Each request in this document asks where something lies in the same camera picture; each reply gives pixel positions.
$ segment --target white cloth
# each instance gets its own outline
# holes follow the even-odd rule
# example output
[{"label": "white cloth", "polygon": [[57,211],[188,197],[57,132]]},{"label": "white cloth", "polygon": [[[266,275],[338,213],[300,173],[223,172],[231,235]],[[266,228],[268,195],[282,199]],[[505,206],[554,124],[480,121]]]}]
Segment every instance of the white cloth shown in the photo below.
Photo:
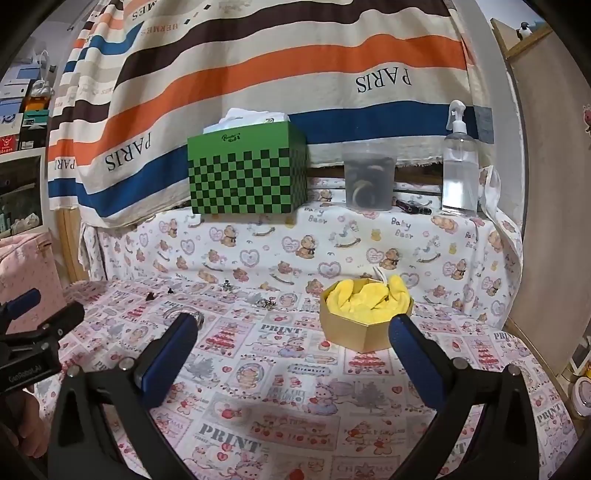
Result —
[{"label": "white cloth", "polygon": [[257,112],[255,110],[244,110],[243,108],[230,108],[226,116],[218,123],[205,127],[204,134],[219,132],[228,128],[244,127],[245,125],[270,124],[273,122],[288,122],[290,120],[286,113],[279,112]]}]

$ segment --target yellow cloth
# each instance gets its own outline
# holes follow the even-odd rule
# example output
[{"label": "yellow cloth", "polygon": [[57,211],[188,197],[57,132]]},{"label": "yellow cloth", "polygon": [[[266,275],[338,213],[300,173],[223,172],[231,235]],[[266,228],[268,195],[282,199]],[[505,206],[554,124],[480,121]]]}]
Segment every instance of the yellow cloth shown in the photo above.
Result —
[{"label": "yellow cloth", "polygon": [[369,282],[359,293],[353,293],[353,280],[342,280],[326,299],[330,313],[364,325],[388,322],[399,313],[406,313],[409,305],[410,295],[398,275],[392,275],[388,285]]}]

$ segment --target wooden frame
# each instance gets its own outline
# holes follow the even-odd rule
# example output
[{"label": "wooden frame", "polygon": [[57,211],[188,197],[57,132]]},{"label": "wooden frame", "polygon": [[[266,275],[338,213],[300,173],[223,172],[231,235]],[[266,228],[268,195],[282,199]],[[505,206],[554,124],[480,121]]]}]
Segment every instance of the wooden frame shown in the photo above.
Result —
[{"label": "wooden frame", "polygon": [[88,273],[78,262],[80,212],[78,209],[59,209],[56,211],[56,223],[60,235],[61,251],[70,282],[88,280]]}]

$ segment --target teddy bear print fabric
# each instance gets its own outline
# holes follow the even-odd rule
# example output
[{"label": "teddy bear print fabric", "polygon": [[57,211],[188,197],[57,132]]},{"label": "teddy bear print fabric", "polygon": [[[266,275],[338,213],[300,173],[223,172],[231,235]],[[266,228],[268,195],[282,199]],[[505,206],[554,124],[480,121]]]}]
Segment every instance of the teddy bear print fabric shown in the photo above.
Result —
[{"label": "teddy bear print fabric", "polygon": [[[62,373],[35,386],[46,421],[70,365],[112,368],[125,356],[136,358],[180,312],[203,313],[197,343],[163,404],[151,411],[201,480],[387,480],[434,417],[394,350],[356,353],[327,341],[313,293],[244,283],[227,291],[162,275],[80,282],[66,297],[83,303],[86,316],[60,342]],[[257,308],[261,298],[275,301],[275,309]],[[494,372],[519,366],[537,428],[540,479],[547,479],[576,434],[525,345],[441,304],[417,301],[411,317],[451,358]],[[462,460],[480,411],[471,411],[442,473]],[[127,464],[146,475],[116,412],[107,406],[106,416]]]},{"label": "teddy bear print fabric", "polygon": [[[87,227],[91,278],[157,274],[318,296],[373,267],[400,275],[415,301],[453,306],[502,326],[521,280],[521,236],[497,210],[487,218],[354,212],[338,198],[342,179],[313,179],[293,215],[203,215],[169,210],[126,229]],[[432,186],[414,194],[427,204]]]}]

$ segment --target human hand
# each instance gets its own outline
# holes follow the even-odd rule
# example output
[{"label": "human hand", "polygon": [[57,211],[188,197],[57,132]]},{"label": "human hand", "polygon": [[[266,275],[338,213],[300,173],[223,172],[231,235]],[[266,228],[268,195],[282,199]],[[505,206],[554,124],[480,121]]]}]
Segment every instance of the human hand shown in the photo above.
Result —
[{"label": "human hand", "polygon": [[[47,451],[49,436],[39,416],[39,402],[33,395],[24,392],[23,395],[24,408],[22,410],[21,424],[18,428],[18,434],[22,438],[20,449],[27,456],[39,458]],[[5,430],[11,443],[15,447],[19,447],[17,436],[10,429]]]}]

